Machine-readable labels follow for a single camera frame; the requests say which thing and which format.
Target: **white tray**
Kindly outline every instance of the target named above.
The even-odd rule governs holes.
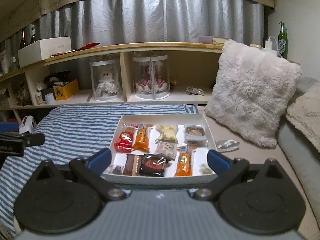
[[[212,133],[210,131],[209,125],[203,116],[203,114],[154,114],[154,115],[123,115],[116,127],[116,131],[113,135],[110,150],[112,153],[112,161],[111,164],[124,166],[127,155],[125,153],[117,153],[116,148],[114,147],[114,143],[118,140],[119,135],[122,132],[123,124],[137,124],[137,123],[150,123],[150,124],[177,124],[179,125],[177,139],[178,146],[181,146],[184,143],[184,128],[183,125],[201,125],[204,128],[206,137],[208,139],[207,147],[199,147],[197,151],[193,154],[193,175],[192,176],[184,176],[184,177],[174,177],[174,174],[177,169],[178,157],[177,154],[176,160],[171,161],[171,166],[167,167],[164,172],[164,177],[140,177],[140,176],[126,176],[126,175],[113,175],[106,174],[103,172],[102,176],[116,184],[126,184],[126,185],[149,185],[149,186],[188,186],[188,185],[196,185],[196,184],[204,184],[213,180],[217,177],[215,173],[202,175],[199,172],[200,164],[207,164],[207,153],[209,149],[216,150],[216,145],[214,143],[214,139],[212,137]],[[150,153],[154,153],[157,147],[155,143],[156,138],[160,135],[155,128],[151,130],[150,135]],[[133,151],[132,154],[144,155],[145,152],[142,151]]]

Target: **doll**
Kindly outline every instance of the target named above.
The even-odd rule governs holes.
[[[151,77],[150,77],[150,69],[149,69],[149,62],[141,62],[141,66],[144,67],[144,78],[141,79],[139,82],[136,83],[136,89],[140,93],[152,93],[151,87]],[[154,62],[155,71],[156,71],[156,83],[155,88],[158,92],[164,91],[168,84],[163,79],[161,79],[160,68],[162,66],[161,61]]]
[[[97,97],[109,97],[118,92],[116,81],[113,78],[112,67],[100,71],[100,79],[96,89]]]

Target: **glass bottle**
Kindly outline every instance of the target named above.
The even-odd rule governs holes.
[[[21,31],[21,42],[20,42],[20,49],[23,49],[24,47],[28,46],[26,36],[24,33],[24,30]]]
[[[284,26],[284,22],[281,23],[281,29],[278,36],[278,50],[279,53],[284,57],[285,59],[288,58],[288,38],[287,38],[287,28]]]
[[[30,44],[38,41],[38,39],[36,38],[36,28],[34,27],[31,28],[31,34],[32,36],[31,36]]]

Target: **blue gripper pad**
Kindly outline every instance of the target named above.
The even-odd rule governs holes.
[[[232,160],[218,153],[216,150],[209,150],[207,154],[209,167],[219,176],[231,168]]]
[[[104,148],[87,159],[87,167],[100,175],[111,164],[112,154],[109,148]]]

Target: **white box on shelf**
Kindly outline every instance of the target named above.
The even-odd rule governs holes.
[[[59,37],[36,41],[18,50],[20,67],[49,58],[51,55],[71,50],[70,37]]]
[[[183,125],[201,125],[204,128],[208,144],[207,147],[198,147],[197,151],[193,153],[193,175],[184,177],[174,177],[177,169],[177,163],[179,158],[179,153],[175,161],[171,161],[171,165],[165,169],[164,177],[143,177],[143,176],[126,176],[126,175],[114,175],[107,174],[106,171],[102,173],[107,181],[116,184],[125,185],[145,185],[145,186],[192,186],[205,184],[215,179],[217,175],[215,173],[202,175],[199,172],[200,165],[202,163],[207,164],[207,153],[209,149],[216,150],[216,145],[210,131],[207,120],[203,114],[153,114],[153,115],[123,115],[116,127],[115,133],[113,135],[110,150],[112,154],[111,164],[124,166],[127,154],[117,153],[114,143],[118,141],[120,134],[122,133],[124,124],[132,123],[151,123],[151,124],[177,124],[179,125],[177,139],[178,146],[184,143],[184,128]],[[155,139],[160,135],[155,128],[152,129],[149,138],[149,148],[150,154],[153,154],[156,150],[157,144]],[[132,154],[144,155],[142,151],[132,151]]]

